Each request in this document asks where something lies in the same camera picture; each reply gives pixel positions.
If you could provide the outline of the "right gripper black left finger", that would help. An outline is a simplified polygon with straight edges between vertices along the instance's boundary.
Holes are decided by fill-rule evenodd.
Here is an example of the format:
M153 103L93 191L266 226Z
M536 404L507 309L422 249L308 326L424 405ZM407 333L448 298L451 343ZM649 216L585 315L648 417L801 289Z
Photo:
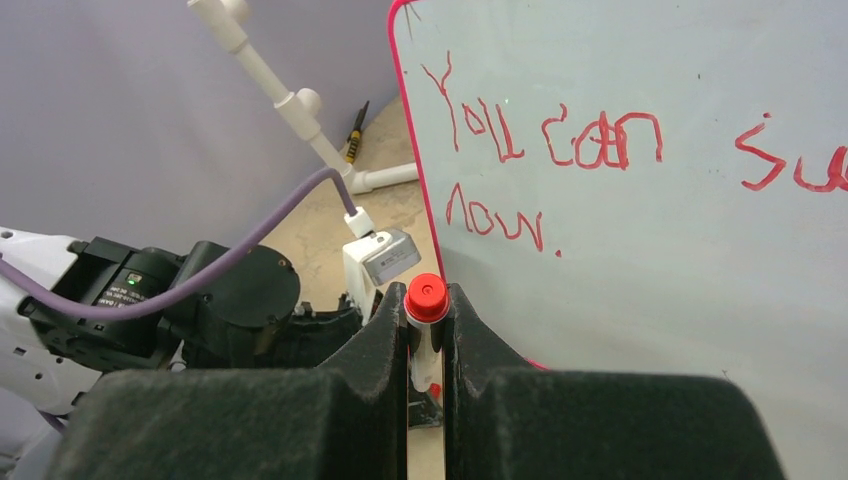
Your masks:
M391 284L310 369L124 371L81 400L51 479L403 479L407 341Z

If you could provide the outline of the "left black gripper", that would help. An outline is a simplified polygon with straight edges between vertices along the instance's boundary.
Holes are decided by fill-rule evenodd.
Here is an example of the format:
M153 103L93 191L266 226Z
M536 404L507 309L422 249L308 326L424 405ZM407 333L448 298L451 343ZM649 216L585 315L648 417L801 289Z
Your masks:
M313 368L345 345L363 325L363 315L347 294L336 310L318 311L301 302L271 336L264 352L265 368Z

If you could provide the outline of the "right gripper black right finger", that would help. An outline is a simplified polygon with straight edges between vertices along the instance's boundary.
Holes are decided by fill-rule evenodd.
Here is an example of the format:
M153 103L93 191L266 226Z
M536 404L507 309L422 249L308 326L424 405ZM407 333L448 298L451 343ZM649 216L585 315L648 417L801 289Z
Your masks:
M713 377L542 369L448 288L450 479L781 479L758 411Z

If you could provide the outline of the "red marker cap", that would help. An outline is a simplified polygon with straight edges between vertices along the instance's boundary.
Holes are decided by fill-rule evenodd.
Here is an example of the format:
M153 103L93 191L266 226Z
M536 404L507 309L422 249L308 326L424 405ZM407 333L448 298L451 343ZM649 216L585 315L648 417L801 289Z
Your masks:
M416 322L437 323L448 315L450 305L447 284L439 275L419 274L407 286L404 308Z

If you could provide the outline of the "white red marker pen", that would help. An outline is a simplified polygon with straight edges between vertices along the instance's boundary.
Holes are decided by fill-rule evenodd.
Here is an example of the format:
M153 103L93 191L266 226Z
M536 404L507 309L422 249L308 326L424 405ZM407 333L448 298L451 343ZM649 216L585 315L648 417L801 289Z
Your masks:
M449 316L450 310L441 321L434 324L422 324L409 317L404 308L410 328L410 378L418 391L425 391L431 383L435 382L442 350L444 321Z

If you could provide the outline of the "pink framed whiteboard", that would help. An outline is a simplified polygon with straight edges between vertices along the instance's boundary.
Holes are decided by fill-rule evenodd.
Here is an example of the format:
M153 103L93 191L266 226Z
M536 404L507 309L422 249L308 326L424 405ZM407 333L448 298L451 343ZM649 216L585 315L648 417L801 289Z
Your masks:
M443 274L548 367L715 376L847 475L847 5L396 1Z

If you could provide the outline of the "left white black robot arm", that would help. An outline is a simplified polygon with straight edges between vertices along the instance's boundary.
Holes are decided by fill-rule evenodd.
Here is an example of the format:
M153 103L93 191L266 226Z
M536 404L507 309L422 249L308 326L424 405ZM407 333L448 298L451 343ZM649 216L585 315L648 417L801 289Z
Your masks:
M1 232L1 384L63 434L50 479L326 479L311 369L369 301L314 309L281 253Z

